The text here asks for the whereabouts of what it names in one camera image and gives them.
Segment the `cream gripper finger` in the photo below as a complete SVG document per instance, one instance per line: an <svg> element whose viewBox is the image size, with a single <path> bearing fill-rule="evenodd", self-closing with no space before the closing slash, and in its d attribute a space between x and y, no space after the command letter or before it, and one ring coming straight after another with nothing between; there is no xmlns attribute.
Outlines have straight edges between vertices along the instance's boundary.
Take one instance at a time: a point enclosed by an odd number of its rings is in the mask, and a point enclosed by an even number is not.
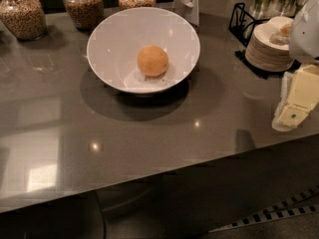
<svg viewBox="0 0 319 239"><path fill-rule="evenodd" d="M301 65L294 73L286 72L280 97L272 127L278 131L298 128L319 104L319 66Z"/></svg>

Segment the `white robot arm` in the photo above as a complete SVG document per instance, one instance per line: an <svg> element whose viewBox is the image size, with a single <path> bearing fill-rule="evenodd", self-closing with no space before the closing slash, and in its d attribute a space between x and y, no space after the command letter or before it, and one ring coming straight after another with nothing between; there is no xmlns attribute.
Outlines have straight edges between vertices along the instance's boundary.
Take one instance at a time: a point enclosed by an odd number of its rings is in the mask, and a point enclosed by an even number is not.
<svg viewBox="0 0 319 239"><path fill-rule="evenodd" d="M296 14L289 55L300 67L283 76L281 102L272 121L278 131L298 128L319 104L319 0L308 0Z"/></svg>

